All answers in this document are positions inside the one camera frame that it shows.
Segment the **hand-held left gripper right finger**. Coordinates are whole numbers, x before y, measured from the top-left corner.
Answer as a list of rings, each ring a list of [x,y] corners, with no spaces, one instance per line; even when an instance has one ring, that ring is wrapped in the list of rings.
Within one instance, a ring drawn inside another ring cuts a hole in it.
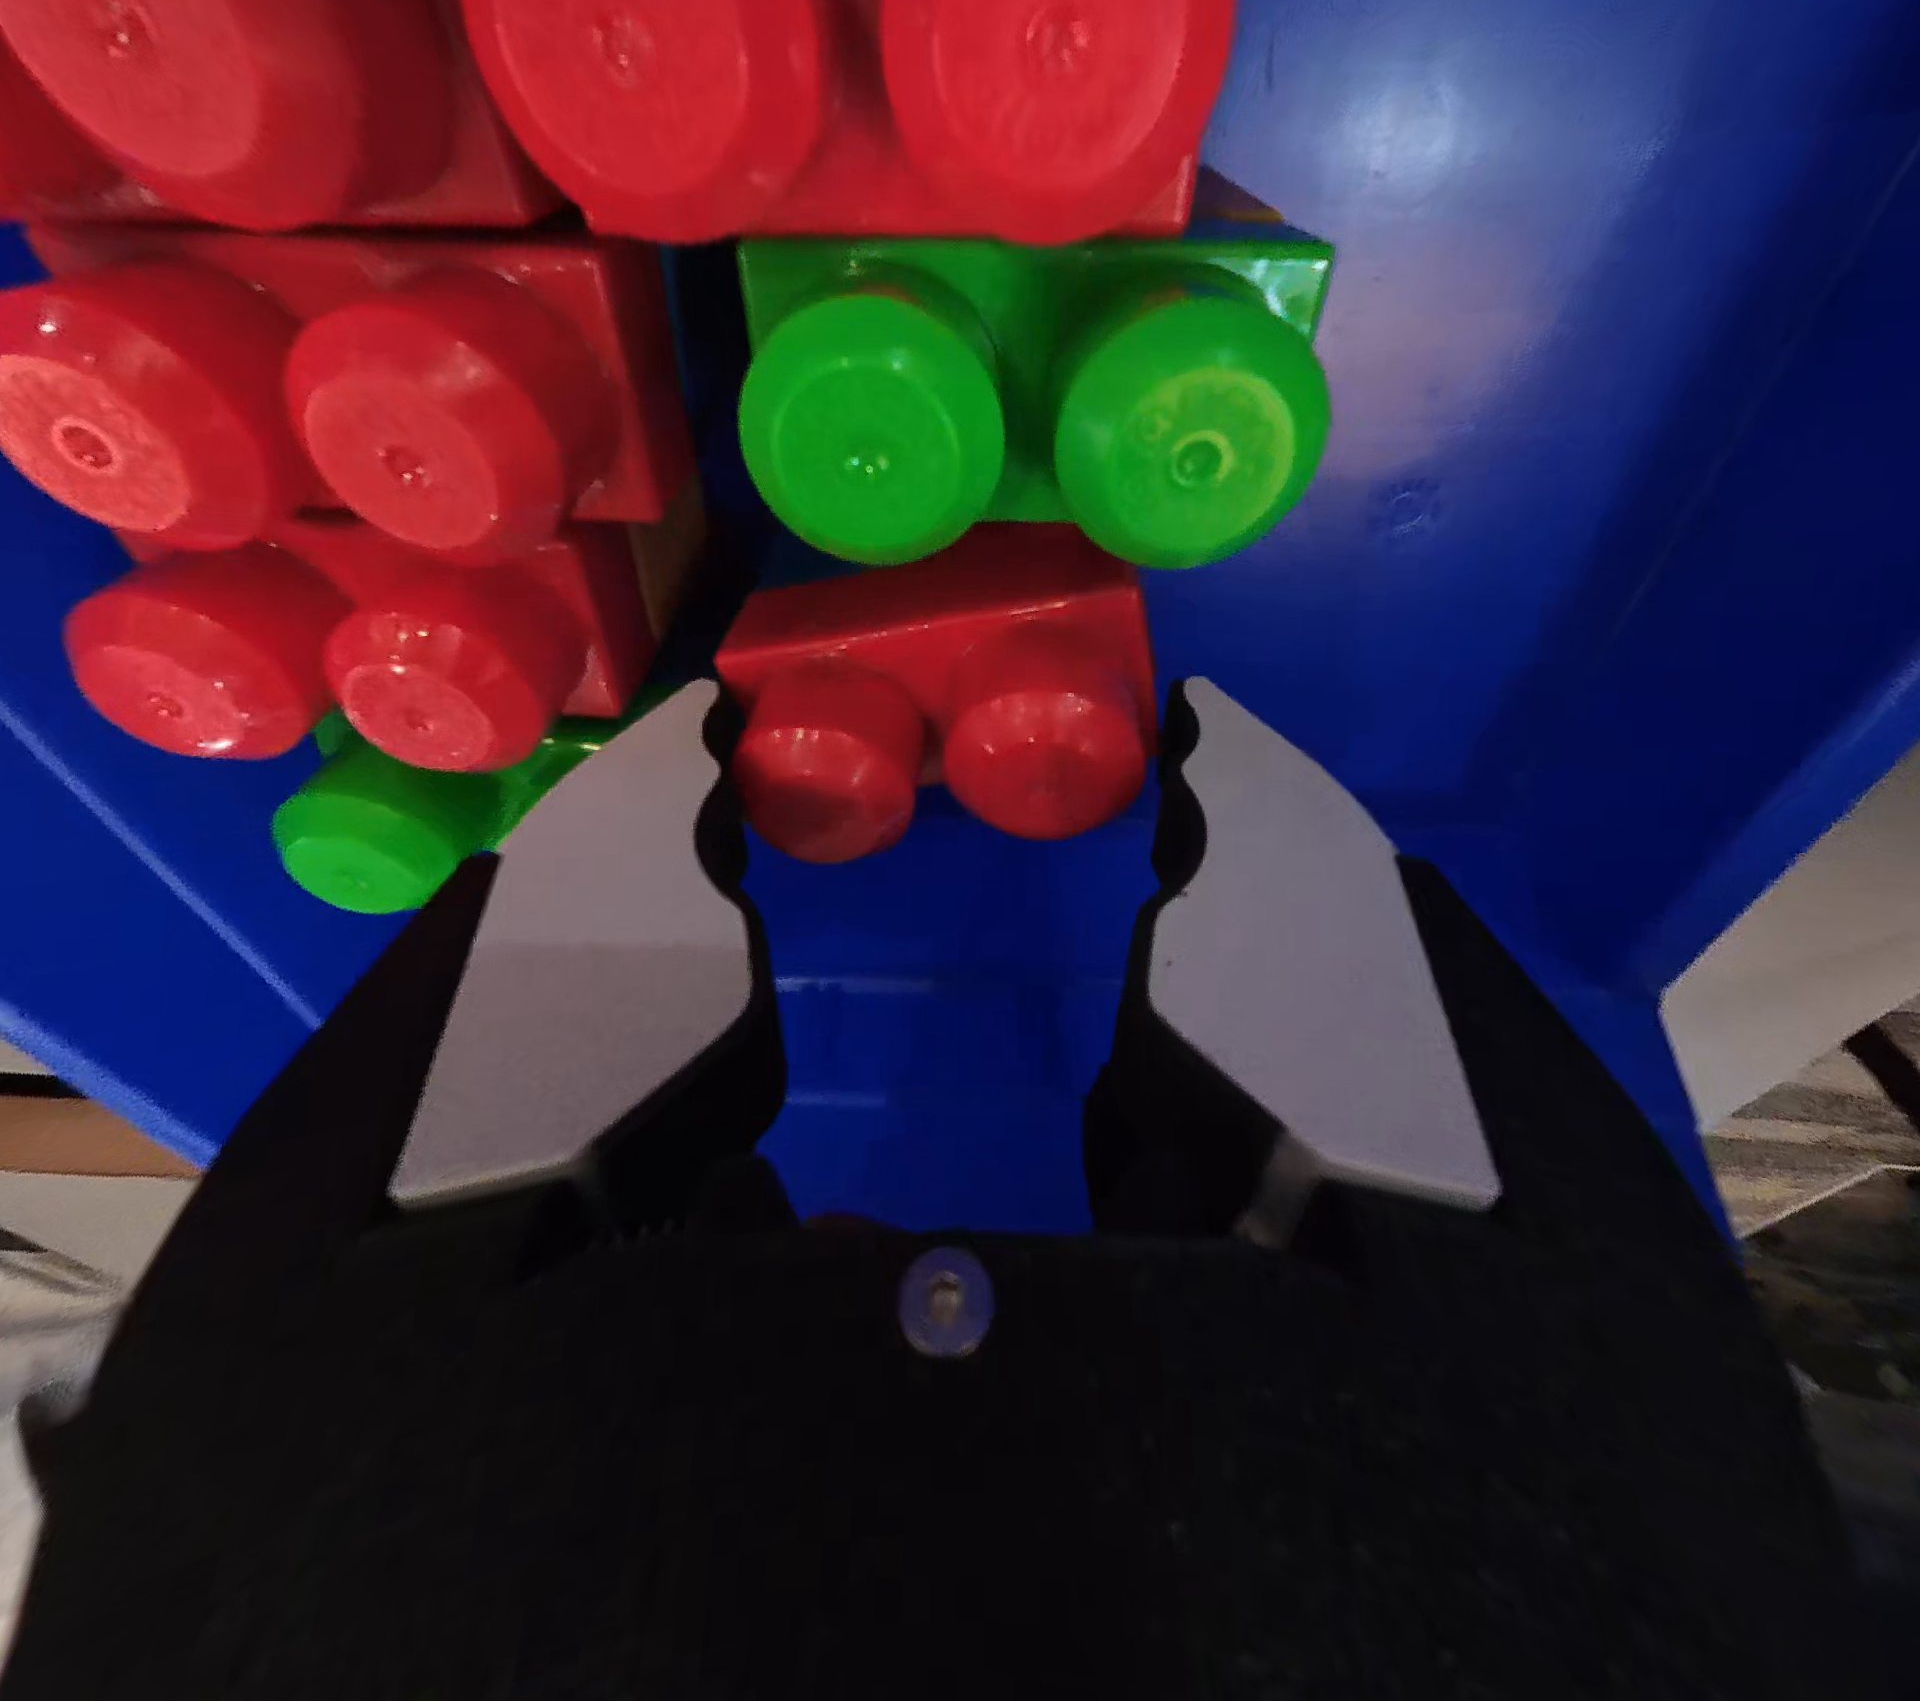
[[[1401,857],[1205,679],[1166,696],[1155,888],[1084,1109],[1101,1235],[1286,1248],[1360,1190],[1486,1214],[1502,1179]]]

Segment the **blue plastic bin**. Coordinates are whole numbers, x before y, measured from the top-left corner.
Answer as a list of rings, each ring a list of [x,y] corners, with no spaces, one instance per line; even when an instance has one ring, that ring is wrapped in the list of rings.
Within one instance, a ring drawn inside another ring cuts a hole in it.
[[[1205,158],[1335,249],[1331,432],[1154,644],[1522,958],[1714,1222],[1668,983],[1916,742],[1916,0],[1238,0]],[[124,569],[3,470],[3,1040],[204,1162],[386,949],[276,864],[301,758],[99,723]],[[1155,790],[1018,844],[934,795],[753,844],[801,1212],[1079,1234]]]

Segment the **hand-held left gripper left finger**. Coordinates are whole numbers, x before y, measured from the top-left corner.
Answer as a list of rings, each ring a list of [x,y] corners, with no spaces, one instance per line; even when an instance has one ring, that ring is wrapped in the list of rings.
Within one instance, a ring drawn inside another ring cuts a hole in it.
[[[515,826],[390,1177],[410,1234],[783,1235],[788,1057],[709,679]]]

